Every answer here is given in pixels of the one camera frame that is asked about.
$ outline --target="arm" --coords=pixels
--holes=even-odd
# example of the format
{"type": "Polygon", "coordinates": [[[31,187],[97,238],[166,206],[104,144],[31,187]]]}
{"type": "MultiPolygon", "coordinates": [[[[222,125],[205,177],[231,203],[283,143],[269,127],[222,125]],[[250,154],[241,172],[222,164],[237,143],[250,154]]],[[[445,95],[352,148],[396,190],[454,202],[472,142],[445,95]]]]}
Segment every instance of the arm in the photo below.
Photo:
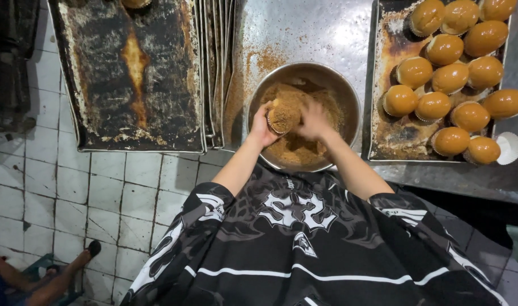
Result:
{"type": "Polygon", "coordinates": [[[259,108],[253,117],[250,134],[228,163],[219,171],[212,182],[225,186],[236,195],[242,190],[265,146],[272,144],[278,136],[270,132],[265,114],[270,103],[259,108]]]}
{"type": "Polygon", "coordinates": [[[348,191],[364,200],[377,193],[393,193],[384,179],[331,128],[320,104],[309,101],[307,107],[302,109],[302,114],[303,125],[298,133],[307,139],[319,140],[327,147],[348,191]]]}

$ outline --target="stainless steel bowl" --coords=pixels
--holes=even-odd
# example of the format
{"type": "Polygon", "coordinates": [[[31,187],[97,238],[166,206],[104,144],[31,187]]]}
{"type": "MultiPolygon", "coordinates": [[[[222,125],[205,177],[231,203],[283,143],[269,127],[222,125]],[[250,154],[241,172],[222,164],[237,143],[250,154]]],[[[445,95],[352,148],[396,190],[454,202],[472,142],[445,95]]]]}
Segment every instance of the stainless steel bowl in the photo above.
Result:
{"type": "MultiPolygon", "coordinates": [[[[335,69],[313,61],[298,61],[276,68],[259,83],[253,96],[250,99],[248,112],[246,114],[248,133],[253,125],[253,115],[261,106],[261,97],[265,91],[276,82],[294,84],[295,79],[308,79],[318,86],[330,90],[344,115],[340,122],[339,131],[342,138],[350,146],[357,140],[357,133],[361,125],[361,106],[354,87],[346,78],[335,69]]],[[[281,161],[268,151],[261,153],[262,159],[273,168],[289,171],[316,172],[330,168],[333,164],[327,159],[315,164],[296,166],[281,161]]]]}

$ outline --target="white tiled floor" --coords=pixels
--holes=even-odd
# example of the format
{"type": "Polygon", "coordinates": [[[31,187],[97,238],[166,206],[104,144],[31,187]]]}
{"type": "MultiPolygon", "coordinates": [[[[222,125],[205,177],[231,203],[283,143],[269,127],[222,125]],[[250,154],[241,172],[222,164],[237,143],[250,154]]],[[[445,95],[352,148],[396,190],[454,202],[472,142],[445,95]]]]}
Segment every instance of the white tiled floor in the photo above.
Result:
{"type": "MultiPolygon", "coordinates": [[[[226,152],[188,154],[79,153],[52,28],[42,2],[30,93],[37,127],[25,138],[0,134],[0,255],[33,263],[53,252],[72,261],[92,239],[102,253],[83,274],[81,304],[119,304],[196,184],[211,180],[226,152]]],[[[518,306],[518,264],[510,252],[430,207],[469,256],[518,306]]]]}

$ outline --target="metal countertop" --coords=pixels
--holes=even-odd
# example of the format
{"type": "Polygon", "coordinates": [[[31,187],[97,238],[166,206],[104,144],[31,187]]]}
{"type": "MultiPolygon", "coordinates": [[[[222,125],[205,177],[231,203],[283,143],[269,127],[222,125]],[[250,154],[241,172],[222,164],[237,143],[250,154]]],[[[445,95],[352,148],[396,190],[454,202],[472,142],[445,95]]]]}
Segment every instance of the metal countertop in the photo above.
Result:
{"type": "MultiPolygon", "coordinates": [[[[369,52],[369,36],[375,6],[371,0],[345,0],[339,3],[305,1],[298,4],[283,0],[242,1],[241,25],[236,29],[239,38],[236,39],[235,47],[238,48],[240,45],[241,48],[246,48],[246,44],[273,45],[275,41],[279,43],[276,44],[279,48],[291,50],[289,56],[286,56],[287,62],[314,60],[334,67],[354,85],[364,106],[365,118],[369,118],[367,111],[370,111],[370,106],[367,109],[364,101],[370,101],[370,97],[365,96],[365,93],[371,93],[366,84],[371,86],[374,65],[374,50],[369,52]],[[261,28],[266,27],[264,24],[267,23],[269,28],[296,30],[292,34],[289,33],[291,37],[287,31],[267,31],[269,35],[261,37],[257,33],[261,32],[261,28]],[[307,44],[294,42],[295,36],[305,34],[307,44]]],[[[512,15],[508,44],[503,88],[518,89],[518,4],[512,15]]],[[[247,66],[247,72],[251,73],[244,74],[243,77],[246,78],[248,86],[254,82],[258,84],[266,75],[262,71],[254,70],[253,65],[250,71],[249,55],[235,53],[234,66],[235,71],[239,68],[244,70],[247,66]]],[[[368,120],[364,122],[365,133],[362,136],[366,142],[369,127],[368,120]]],[[[237,128],[242,130],[244,139],[247,134],[246,127],[240,124],[237,128]]],[[[496,135],[502,132],[513,132],[518,135],[518,116],[496,122],[496,135]]],[[[353,149],[361,152],[361,144],[362,141],[359,139],[353,149]]],[[[240,142],[233,142],[232,145],[227,145],[226,149],[234,151],[239,145],[240,142]]],[[[494,164],[482,167],[472,164],[368,163],[385,180],[397,184],[518,203],[518,159],[505,166],[494,164]]]]}

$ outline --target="muffin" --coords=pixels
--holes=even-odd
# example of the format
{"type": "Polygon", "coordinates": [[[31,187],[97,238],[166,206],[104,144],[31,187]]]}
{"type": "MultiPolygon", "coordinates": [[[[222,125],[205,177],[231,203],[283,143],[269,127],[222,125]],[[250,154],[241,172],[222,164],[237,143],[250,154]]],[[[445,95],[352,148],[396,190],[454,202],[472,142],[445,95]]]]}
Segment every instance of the muffin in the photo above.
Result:
{"type": "Polygon", "coordinates": [[[490,164],[500,156],[500,147],[496,141],[484,136],[473,136],[463,158],[473,164],[490,164]]]}
{"type": "Polygon", "coordinates": [[[455,35],[439,34],[426,48],[426,58],[437,66],[453,64],[462,54],[463,40],[455,35]]]}
{"type": "Polygon", "coordinates": [[[123,5],[129,9],[141,9],[151,3],[151,0],[121,0],[123,5]]]}
{"type": "Polygon", "coordinates": [[[473,57],[490,54],[504,44],[508,26],[501,21],[484,21],[472,27],[465,36],[465,53],[473,57]]]}
{"type": "Polygon", "coordinates": [[[436,92],[451,95],[463,88],[468,81],[468,68],[465,64],[450,64],[438,68],[432,75],[432,88],[436,92]]]}
{"type": "Polygon", "coordinates": [[[465,151],[470,140],[471,136],[466,130],[451,126],[436,132],[431,138],[431,145],[438,154],[452,157],[465,151]]]}
{"type": "Polygon", "coordinates": [[[518,115],[518,90],[501,89],[486,97],[482,106],[495,119],[506,119],[518,115]]]}
{"type": "Polygon", "coordinates": [[[516,9],[517,0],[480,0],[480,20],[505,21],[516,9]]]}
{"type": "Polygon", "coordinates": [[[468,63],[467,85],[474,89],[486,89],[499,84],[503,75],[503,64],[498,59],[482,56],[468,63]]]}
{"type": "Polygon", "coordinates": [[[474,1],[455,0],[446,5],[446,15],[440,31],[446,34],[461,35],[476,24],[479,14],[480,9],[474,1]]]}
{"type": "Polygon", "coordinates": [[[392,86],[384,96],[384,110],[394,117],[410,114],[418,106],[418,96],[405,85],[392,86]]]}
{"type": "Polygon", "coordinates": [[[454,108],[450,121],[467,132],[478,132],[490,122],[490,114],[482,105],[467,101],[454,108]]]}
{"type": "Polygon", "coordinates": [[[439,29],[445,7],[439,0],[425,0],[410,15],[410,30],[419,37],[429,36],[439,29]]]}
{"type": "Polygon", "coordinates": [[[300,123],[300,105],[287,99],[274,99],[267,113],[267,123],[277,134],[284,134],[300,123]]]}
{"type": "Polygon", "coordinates": [[[444,118],[452,107],[450,98],[443,93],[426,93],[418,101],[414,111],[416,116],[424,121],[436,121],[444,118]]]}
{"type": "Polygon", "coordinates": [[[431,77],[431,63],[423,57],[405,59],[397,67],[397,81],[412,89],[424,85],[431,77]]]}

